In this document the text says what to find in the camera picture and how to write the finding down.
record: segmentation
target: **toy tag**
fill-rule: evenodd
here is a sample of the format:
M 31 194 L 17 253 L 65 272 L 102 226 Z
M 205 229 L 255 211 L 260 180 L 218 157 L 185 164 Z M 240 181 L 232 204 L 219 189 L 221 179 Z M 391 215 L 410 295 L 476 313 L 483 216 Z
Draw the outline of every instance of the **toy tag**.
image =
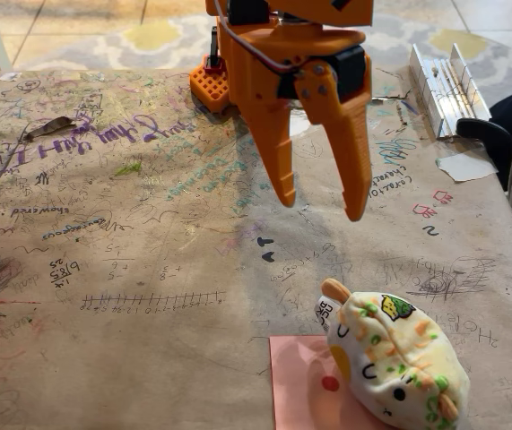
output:
M 329 297 L 321 296 L 316 303 L 314 311 L 316 313 L 317 320 L 324 328 L 325 332 L 329 331 L 329 327 L 337 323 L 335 313 L 339 311 L 342 306 L 332 300 Z

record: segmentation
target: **plush ear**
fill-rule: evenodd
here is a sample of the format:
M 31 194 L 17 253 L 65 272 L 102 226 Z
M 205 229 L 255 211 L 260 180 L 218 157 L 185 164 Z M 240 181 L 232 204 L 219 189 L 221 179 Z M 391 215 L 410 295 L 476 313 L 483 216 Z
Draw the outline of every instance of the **plush ear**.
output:
M 351 297 L 351 291 L 338 280 L 327 278 L 321 283 L 321 292 L 324 296 L 337 300 L 342 305 Z
M 459 417 L 459 411 L 455 403 L 444 392 L 441 392 L 438 396 L 438 410 L 449 421 L 454 421 Z

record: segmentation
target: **patterned rug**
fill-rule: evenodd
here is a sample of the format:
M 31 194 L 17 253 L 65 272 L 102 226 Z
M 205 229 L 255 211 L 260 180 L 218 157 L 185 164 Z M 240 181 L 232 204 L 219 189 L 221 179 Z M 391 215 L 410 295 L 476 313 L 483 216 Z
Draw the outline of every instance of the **patterned rug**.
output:
M 22 70 L 189 68 L 209 51 L 214 19 L 205 13 L 146 23 L 131 30 L 84 39 Z M 456 42 L 487 104 L 512 94 L 512 48 L 458 30 L 376 14 L 363 45 L 375 67 L 407 65 L 412 44 L 424 56 L 448 57 Z

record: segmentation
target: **arrow drawing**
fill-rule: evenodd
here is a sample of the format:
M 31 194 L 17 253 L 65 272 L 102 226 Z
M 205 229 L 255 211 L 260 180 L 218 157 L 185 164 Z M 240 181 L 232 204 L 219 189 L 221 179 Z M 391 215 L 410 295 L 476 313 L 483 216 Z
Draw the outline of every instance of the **arrow drawing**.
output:
M 267 262 L 274 262 L 275 260 L 272 258 L 273 251 L 270 251 L 269 253 L 265 253 L 262 255 L 262 258 L 266 260 Z
M 264 246 L 264 245 L 267 245 L 267 244 L 272 244 L 273 243 L 273 239 L 262 239 L 261 237 L 259 237 L 257 239 L 257 244 L 260 245 L 260 246 Z

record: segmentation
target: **plush dumpling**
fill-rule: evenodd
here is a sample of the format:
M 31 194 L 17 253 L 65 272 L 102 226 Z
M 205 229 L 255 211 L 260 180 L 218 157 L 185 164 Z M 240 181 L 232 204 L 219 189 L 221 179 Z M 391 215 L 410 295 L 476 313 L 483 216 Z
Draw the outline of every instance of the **plush dumpling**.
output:
M 439 326 L 392 294 L 351 293 L 335 279 L 321 289 L 342 304 L 327 342 L 355 397 L 403 430 L 455 429 L 470 384 Z

